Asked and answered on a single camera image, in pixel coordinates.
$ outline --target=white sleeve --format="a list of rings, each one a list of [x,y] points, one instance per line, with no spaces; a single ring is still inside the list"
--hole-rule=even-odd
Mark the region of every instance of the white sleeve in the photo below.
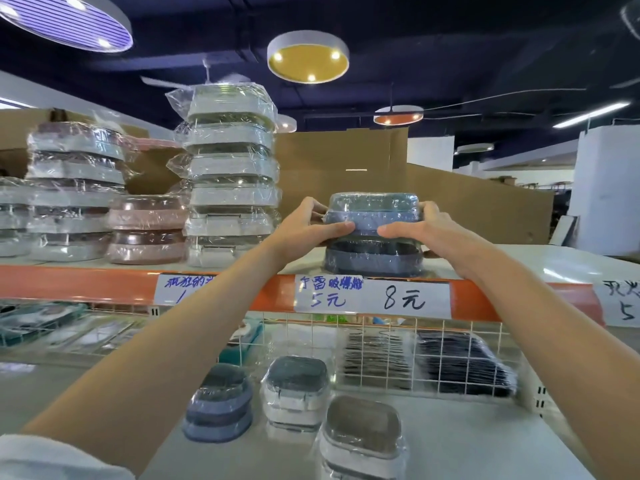
[[[123,467],[40,436],[0,436],[0,480],[135,480]]]

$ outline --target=wire grid rack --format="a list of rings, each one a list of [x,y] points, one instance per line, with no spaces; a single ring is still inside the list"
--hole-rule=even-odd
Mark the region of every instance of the wire grid rack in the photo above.
[[[95,347],[69,350],[64,344],[52,349],[30,339],[25,344],[2,347],[0,360],[5,362],[46,363],[74,367],[91,367],[114,350],[108,344],[122,341],[137,332],[148,321],[168,309],[157,306],[90,305],[89,314],[113,314],[125,324],[114,335],[95,337]],[[478,382],[473,374],[476,365],[487,366],[487,357],[501,363],[515,374],[523,363],[522,353],[500,322],[466,322],[406,317],[372,317],[370,315],[312,315],[249,312],[246,322],[257,333],[240,337],[228,349],[234,351],[231,361],[241,365],[254,379],[261,379],[268,366],[279,356],[296,355],[320,358],[329,364],[334,386],[343,390],[378,390],[391,394],[423,395],[469,401],[512,401],[513,391],[505,394],[499,377],[500,368],[493,367],[492,376]],[[42,330],[41,336],[51,333]],[[440,337],[439,350],[425,351],[420,334]],[[461,353],[444,350],[451,334],[468,340]],[[481,340],[487,357],[474,356],[471,342]],[[455,361],[455,380],[443,371]]]

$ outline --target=store shelf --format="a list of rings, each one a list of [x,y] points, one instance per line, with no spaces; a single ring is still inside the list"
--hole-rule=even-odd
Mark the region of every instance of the store shelf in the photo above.
[[[18,431],[82,372],[39,366],[24,374],[0,374],[0,433]],[[357,395],[400,412],[410,449],[407,480],[593,480],[542,419],[515,405],[384,392]],[[141,479],[315,478],[310,446],[267,438],[257,396],[256,418],[245,435],[223,445],[197,444],[176,427]]]
[[[592,283],[601,280],[640,280],[640,266],[558,246],[501,246],[548,282],[562,297],[603,324],[602,307]],[[260,291],[251,309],[293,312],[294,275],[321,272],[323,248],[316,248]],[[462,280],[444,259],[425,259],[425,274],[418,281],[445,281],[451,287],[451,316],[458,320],[498,321],[482,292]],[[187,267],[119,266],[103,260],[69,264],[33,262],[25,258],[0,259],[0,298],[27,298],[153,305],[156,281],[161,273],[216,274]]]

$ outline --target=ceiling light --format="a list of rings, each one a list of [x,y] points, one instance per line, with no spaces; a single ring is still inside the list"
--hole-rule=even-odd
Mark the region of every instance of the ceiling light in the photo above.
[[[281,79],[320,84],[338,79],[347,72],[349,49],[338,37],[325,32],[287,32],[269,43],[267,64]]]
[[[569,126],[576,125],[588,119],[597,118],[598,116],[602,116],[603,114],[606,114],[608,112],[617,111],[619,109],[627,107],[629,104],[631,104],[629,101],[622,101],[614,104],[609,104],[608,106],[595,109],[592,112],[586,112],[585,114],[581,114],[580,116],[576,116],[575,118],[571,118],[570,120],[566,120],[566,121],[563,121],[562,123],[558,123],[554,125],[554,128],[556,129],[567,128]]]
[[[423,108],[411,104],[396,105],[391,109],[389,106],[381,107],[376,112],[403,112],[405,114],[381,114],[374,116],[373,121],[379,125],[402,126],[417,123],[423,117]]]
[[[18,18],[18,12],[16,12],[16,10],[14,10],[9,5],[5,5],[4,3],[0,3],[0,13],[10,16],[11,18]]]
[[[459,155],[460,153],[490,152],[494,148],[495,146],[492,143],[463,144],[456,148],[454,155]]]
[[[69,3],[69,5],[71,5],[73,8],[76,8],[78,10],[82,10],[82,11],[86,10],[86,6],[84,6],[84,3],[82,3],[82,1],[80,0],[67,0],[67,3]]]
[[[109,0],[2,0],[0,17],[82,50],[123,52],[133,46],[131,22]]]
[[[293,133],[298,129],[298,122],[291,116],[278,115],[278,133]]]

